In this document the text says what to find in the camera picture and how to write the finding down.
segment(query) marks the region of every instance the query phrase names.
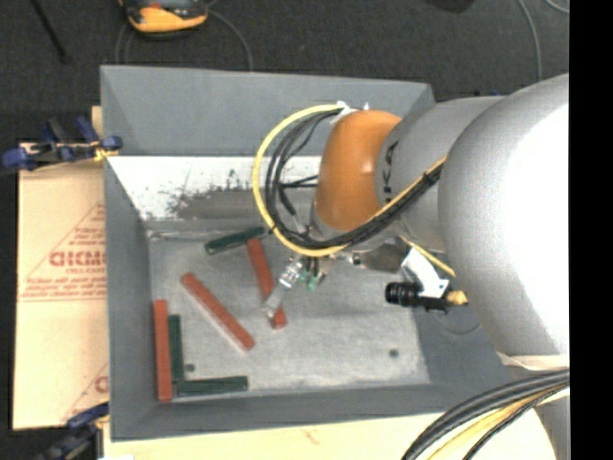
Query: wooden stick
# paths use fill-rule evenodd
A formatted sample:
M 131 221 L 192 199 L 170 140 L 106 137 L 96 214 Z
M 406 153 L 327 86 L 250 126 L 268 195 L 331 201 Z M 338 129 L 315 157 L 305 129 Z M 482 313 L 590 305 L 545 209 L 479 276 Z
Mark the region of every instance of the wooden stick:
M 194 296 L 205 309 L 226 329 L 245 351 L 249 351 L 256 341 L 235 319 L 226 308 L 214 297 L 191 272 L 184 274 L 181 284 Z

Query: metal bracket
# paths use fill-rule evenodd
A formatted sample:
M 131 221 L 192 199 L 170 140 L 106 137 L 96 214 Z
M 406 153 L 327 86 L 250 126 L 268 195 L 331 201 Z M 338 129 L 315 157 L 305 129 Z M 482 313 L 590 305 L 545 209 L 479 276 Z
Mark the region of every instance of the metal bracket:
M 406 255 L 400 270 L 409 280 L 421 285 L 419 296 L 440 298 L 449 286 L 449 280 L 441 278 L 434 266 L 415 249 Z

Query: clamp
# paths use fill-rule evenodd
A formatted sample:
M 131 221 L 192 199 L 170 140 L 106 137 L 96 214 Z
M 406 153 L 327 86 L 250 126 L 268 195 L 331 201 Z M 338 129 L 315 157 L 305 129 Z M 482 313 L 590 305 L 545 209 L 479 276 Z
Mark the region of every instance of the clamp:
M 84 116 L 78 116 L 75 126 L 79 137 L 70 138 L 57 118 L 51 118 L 42 130 L 41 142 L 9 149 L 3 153 L 3 167 L 13 171 L 33 171 L 40 167 L 65 162 L 77 162 L 89 158 L 101 159 L 117 152 L 124 145 L 119 136 L 107 136 L 101 139 Z

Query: black connector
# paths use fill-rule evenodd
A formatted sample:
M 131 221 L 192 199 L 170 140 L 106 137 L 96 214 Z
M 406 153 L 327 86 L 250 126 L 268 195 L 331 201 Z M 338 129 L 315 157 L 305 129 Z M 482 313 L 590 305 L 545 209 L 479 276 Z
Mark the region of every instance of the black connector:
M 385 287 L 385 301 L 402 307 L 424 307 L 426 311 L 447 312 L 449 305 L 444 298 L 419 296 L 419 283 L 388 283 Z

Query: orange device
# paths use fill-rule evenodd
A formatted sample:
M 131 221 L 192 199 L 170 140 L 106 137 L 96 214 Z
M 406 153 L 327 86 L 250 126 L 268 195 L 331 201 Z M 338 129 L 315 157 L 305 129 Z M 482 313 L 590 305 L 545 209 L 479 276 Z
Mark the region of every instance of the orange device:
M 150 36 L 193 30 L 208 16 L 202 0 L 118 0 L 137 31 Z

